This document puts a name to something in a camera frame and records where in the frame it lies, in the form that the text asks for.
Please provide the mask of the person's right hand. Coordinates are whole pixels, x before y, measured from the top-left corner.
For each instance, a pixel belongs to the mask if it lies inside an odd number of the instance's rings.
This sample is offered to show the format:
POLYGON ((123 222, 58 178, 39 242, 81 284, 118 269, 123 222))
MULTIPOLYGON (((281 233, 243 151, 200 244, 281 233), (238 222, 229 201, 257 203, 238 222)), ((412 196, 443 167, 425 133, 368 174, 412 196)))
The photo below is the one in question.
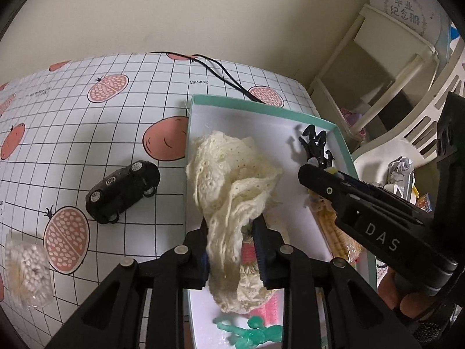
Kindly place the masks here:
POLYGON ((378 294, 391 309, 399 308, 401 314, 415 319, 436 302, 435 296, 421 292, 405 294, 395 283, 396 272, 389 268, 378 286, 378 294))

